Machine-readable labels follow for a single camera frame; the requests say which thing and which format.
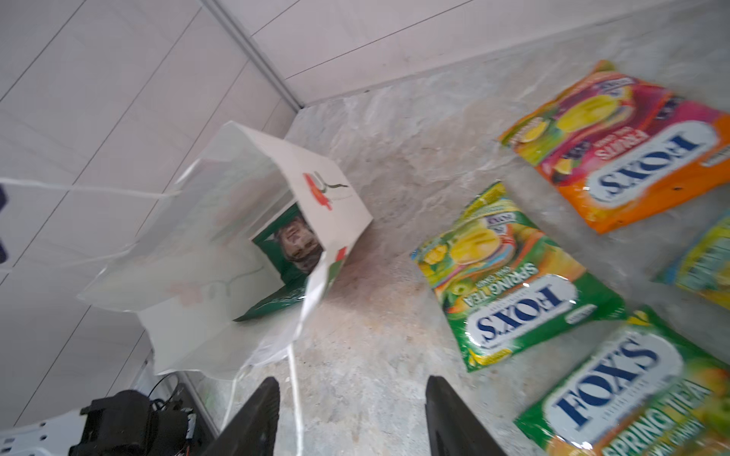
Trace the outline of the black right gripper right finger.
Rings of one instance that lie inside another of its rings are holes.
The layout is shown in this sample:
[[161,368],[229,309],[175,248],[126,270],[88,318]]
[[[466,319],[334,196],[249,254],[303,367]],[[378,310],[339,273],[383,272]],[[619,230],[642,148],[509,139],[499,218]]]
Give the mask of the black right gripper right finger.
[[431,375],[425,395],[431,455],[506,455],[444,377]]

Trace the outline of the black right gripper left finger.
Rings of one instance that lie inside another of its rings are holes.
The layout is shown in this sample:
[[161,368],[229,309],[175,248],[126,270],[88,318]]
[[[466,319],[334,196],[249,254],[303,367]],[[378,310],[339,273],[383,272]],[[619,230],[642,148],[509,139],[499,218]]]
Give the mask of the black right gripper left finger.
[[273,456],[280,406],[279,382],[265,378],[202,456]]

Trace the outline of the floral white paper bag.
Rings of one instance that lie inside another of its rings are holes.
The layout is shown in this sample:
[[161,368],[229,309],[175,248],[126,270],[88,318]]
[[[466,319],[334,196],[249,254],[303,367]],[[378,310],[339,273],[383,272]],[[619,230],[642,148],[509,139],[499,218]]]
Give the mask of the floral white paper bag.
[[[283,282],[253,243],[291,204],[323,248],[304,300],[238,322]],[[338,165],[239,123],[226,123],[127,250],[81,292],[87,304],[136,315],[156,374],[199,372],[236,387],[289,357],[372,215]]]

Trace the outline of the green Real crisps bag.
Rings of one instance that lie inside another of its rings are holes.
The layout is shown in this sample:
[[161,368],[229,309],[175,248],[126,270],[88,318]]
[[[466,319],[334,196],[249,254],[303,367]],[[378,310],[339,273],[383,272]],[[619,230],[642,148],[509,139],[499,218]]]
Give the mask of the green Real crisps bag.
[[283,285],[237,318],[238,322],[271,315],[302,302],[307,279],[323,253],[319,238],[296,203],[262,228],[253,237],[253,243],[278,271]]

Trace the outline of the green Fox's spring tea bag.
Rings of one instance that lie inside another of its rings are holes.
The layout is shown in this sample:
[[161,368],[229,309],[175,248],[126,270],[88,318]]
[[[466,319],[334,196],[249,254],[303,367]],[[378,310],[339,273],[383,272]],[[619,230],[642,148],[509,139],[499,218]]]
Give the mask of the green Fox's spring tea bag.
[[729,211],[652,281],[675,286],[729,309]]

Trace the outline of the orange pink Fox's candy bag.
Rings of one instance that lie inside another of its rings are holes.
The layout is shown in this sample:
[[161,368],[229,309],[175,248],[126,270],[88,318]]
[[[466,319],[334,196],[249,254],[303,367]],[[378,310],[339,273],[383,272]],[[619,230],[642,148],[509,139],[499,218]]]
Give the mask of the orange pink Fox's candy bag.
[[499,138],[605,234],[729,182],[729,116],[610,61]]

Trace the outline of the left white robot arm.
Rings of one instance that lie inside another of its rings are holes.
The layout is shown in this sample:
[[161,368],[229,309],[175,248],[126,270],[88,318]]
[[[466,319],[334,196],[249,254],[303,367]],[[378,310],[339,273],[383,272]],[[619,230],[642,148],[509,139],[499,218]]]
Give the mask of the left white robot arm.
[[85,408],[1,432],[3,455],[188,455],[198,416],[127,389]]

